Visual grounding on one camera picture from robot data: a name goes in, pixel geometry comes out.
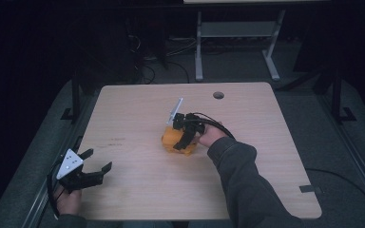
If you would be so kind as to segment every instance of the white metal stand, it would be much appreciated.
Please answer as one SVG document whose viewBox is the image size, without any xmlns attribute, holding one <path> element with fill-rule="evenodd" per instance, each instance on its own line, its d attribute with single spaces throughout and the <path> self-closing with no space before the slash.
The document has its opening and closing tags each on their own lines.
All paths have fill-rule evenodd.
<svg viewBox="0 0 365 228">
<path fill-rule="evenodd" d="M 202 37 L 271 37 L 268 49 L 262 51 L 272 80 L 280 79 L 272 60 L 272 53 L 277 42 L 285 10 L 279 12 L 277 21 L 262 22 L 203 22 L 202 13 L 198 12 L 197 51 L 195 53 L 196 81 L 203 80 L 201 41 Z"/>
</svg>

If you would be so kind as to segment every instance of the person's left hand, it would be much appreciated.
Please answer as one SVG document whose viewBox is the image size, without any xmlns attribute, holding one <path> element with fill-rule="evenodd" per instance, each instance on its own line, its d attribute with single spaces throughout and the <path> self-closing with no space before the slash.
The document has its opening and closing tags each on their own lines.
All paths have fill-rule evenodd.
<svg viewBox="0 0 365 228">
<path fill-rule="evenodd" d="M 57 209 L 60 215 L 79 214 L 82 206 L 82 190 L 75 190 L 69 193 L 63 186 L 59 186 L 54 194 L 57 199 Z"/>
</svg>

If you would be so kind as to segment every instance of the dark background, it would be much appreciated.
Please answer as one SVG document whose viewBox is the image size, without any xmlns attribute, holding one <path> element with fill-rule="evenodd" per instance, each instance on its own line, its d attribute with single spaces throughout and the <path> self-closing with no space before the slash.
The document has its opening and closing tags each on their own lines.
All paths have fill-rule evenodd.
<svg viewBox="0 0 365 228">
<path fill-rule="evenodd" d="M 0 1 L 0 197 L 56 94 L 75 71 L 87 93 L 103 84 L 133 84 L 133 66 L 139 59 L 128 51 L 127 30 L 145 37 L 144 45 L 160 55 L 169 34 L 195 36 L 194 10 L 140 12 L 126 27 L 119 11 L 91 10 L 125 1 L 82 2 Z M 235 15 L 245 17 L 248 11 Z M 365 103 L 365 1 L 289 8 L 279 39 L 293 37 L 303 40 L 296 70 L 310 71 L 329 62 Z M 88 77 L 92 72 L 103 76 Z"/>
</svg>

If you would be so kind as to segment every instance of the dark gray floor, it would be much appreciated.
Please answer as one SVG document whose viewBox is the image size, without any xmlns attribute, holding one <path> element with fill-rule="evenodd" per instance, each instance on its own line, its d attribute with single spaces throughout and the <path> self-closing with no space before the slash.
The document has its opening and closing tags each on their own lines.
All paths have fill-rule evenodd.
<svg viewBox="0 0 365 228">
<path fill-rule="evenodd" d="M 301 75 L 301 73 L 292 72 L 300 47 L 299 43 L 278 43 L 274 59 L 282 77 L 279 82 L 273 82 L 269 78 L 266 64 L 260 53 L 262 43 L 247 45 L 247 47 L 235 48 L 234 51 L 218 55 L 204 55 L 203 82 L 262 81 L 270 83 L 272 87 L 279 87 Z M 191 83 L 195 83 L 192 51 L 171 56 L 168 61 L 182 65 L 187 70 Z M 156 72 L 153 83 L 186 83 L 185 73 L 179 66 L 170 65 L 166 70 L 155 61 L 147 62 L 147 65 Z M 151 77 L 149 69 L 145 69 L 144 74 L 147 78 Z M 335 172 L 364 189 L 347 147 L 336 130 L 336 123 L 326 111 L 325 101 L 329 103 L 330 94 L 322 97 L 315 95 L 311 89 L 313 82 L 314 80 L 307 82 L 290 92 L 276 93 L 304 166 Z M 70 83 L 68 83 L 58 94 L 1 199 L 0 227 L 22 227 L 55 157 L 62 149 L 72 147 L 77 136 L 83 135 L 98 92 L 93 96 L 82 96 L 84 113 L 76 124 L 70 124 L 70 121 L 60 120 L 65 108 L 71 107 L 70 91 Z M 349 133 L 365 160 L 365 107 L 357 92 L 346 83 L 342 91 L 342 103 L 352 109 L 357 122 L 345 123 L 341 127 Z M 317 198 L 323 214 L 321 218 L 306 220 L 307 227 L 365 227 L 365 196 L 357 188 L 332 174 L 308 171 L 308 175 L 314 187 L 322 191 L 317 194 Z M 40 227 L 52 227 L 54 224 L 55 220 L 48 207 Z M 119 222 L 90 221 L 88 227 L 117 227 L 118 225 L 120 225 Z"/>
</svg>

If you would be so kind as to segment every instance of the light wood table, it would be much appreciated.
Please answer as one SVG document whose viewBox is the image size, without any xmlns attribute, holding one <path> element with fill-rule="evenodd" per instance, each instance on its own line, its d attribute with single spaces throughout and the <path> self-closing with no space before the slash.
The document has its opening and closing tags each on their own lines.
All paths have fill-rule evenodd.
<svg viewBox="0 0 365 228">
<path fill-rule="evenodd" d="M 222 92 L 217 100 L 214 92 Z M 94 149 L 84 171 L 113 162 L 104 184 L 84 190 L 87 219 L 228 219 L 219 174 L 199 145 L 189 157 L 167 153 L 161 137 L 170 110 L 201 112 L 221 121 L 240 142 L 258 150 L 259 172 L 286 209 L 318 218 L 321 209 L 271 87 L 266 83 L 105 86 L 80 152 Z"/>
</svg>

